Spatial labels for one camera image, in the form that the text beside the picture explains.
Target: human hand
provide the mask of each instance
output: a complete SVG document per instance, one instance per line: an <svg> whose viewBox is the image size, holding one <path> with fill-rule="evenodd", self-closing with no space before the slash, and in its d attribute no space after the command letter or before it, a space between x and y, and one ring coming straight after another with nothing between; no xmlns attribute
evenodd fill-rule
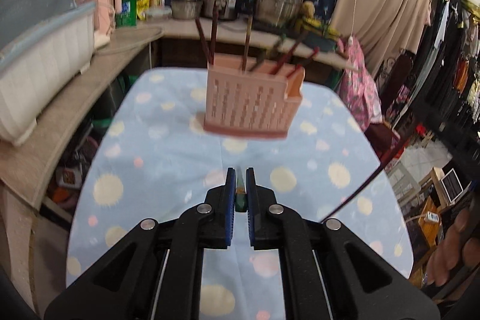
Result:
<svg viewBox="0 0 480 320"><path fill-rule="evenodd" d="M445 240L438 245L427 264L427 284L435 283L437 286L445 285L452 270L460 260L468 267L475 267L480 263L480 240L470 238L460 248L460 234L466 229L470 213L468 209L462 210L455 218L454 224L448 229Z"/></svg>

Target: power strip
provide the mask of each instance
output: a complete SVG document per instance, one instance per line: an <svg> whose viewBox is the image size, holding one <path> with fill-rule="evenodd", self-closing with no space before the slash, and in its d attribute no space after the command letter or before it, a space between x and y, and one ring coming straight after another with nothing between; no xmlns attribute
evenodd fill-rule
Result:
<svg viewBox="0 0 480 320"><path fill-rule="evenodd" d="M425 221L431 224L438 224L440 222L440 217L432 211L428 211L425 216Z"/></svg>

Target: polka dot tablecloth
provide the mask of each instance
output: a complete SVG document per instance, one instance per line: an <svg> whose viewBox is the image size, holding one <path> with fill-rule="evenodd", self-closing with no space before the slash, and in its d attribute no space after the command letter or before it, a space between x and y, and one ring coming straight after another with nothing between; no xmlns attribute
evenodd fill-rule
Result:
<svg viewBox="0 0 480 320"><path fill-rule="evenodd" d="M255 169L260 186L303 218L318 221L379 162L339 98L304 83L285 140L205 133L206 71L158 68L143 74L117 112L82 189L70 233L67 285L142 219L175 219L225 182L228 167ZM409 235L381 174L337 216L404 276ZM285 318L277 251L253 251L246 214L235 214L232 246L206 250L201 319Z"/></svg>

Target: green box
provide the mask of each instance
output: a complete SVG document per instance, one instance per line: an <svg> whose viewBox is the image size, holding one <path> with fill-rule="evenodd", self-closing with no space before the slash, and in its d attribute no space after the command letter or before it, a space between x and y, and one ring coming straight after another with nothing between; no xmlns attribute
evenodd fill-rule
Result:
<svg viewBox="0 0 480 320"><path fill-rule="evenodd" d="M122 26L136 26L137 0L121 0L121 13L115 14L117 28Z"/></svg>

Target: metal screw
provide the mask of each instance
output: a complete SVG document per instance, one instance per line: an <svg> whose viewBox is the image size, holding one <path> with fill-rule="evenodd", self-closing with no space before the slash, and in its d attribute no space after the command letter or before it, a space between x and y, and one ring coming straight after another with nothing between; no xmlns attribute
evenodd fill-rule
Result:
<svg viewBox="0 0 480 320"><path fill-rule="evenodd" d="M268 208L268 211L272 214L282 214L283 206L278 204L273 204L273 205L270 205L270 207Z"/></svg>
<svg viewBox="0 0 480 320"><path fill-rule="evenodd" d="M212 211L212 206L209 204L200 204L197 206L197 212L201 214L207 214Z"/></svg>
<svg viewBox="0 0 480 320"><path fill-rule="evenodd" d="M328 219L325 225L332 231L338 231L342 227L342 223L337 219Z"/></svg>
<svg viewBox="0 0 480 320"><path fill-rule="evenodd" d="M146 231L155 227L155 220L152 219L145 219L140 223L140 227L145 229Z"/></svg>

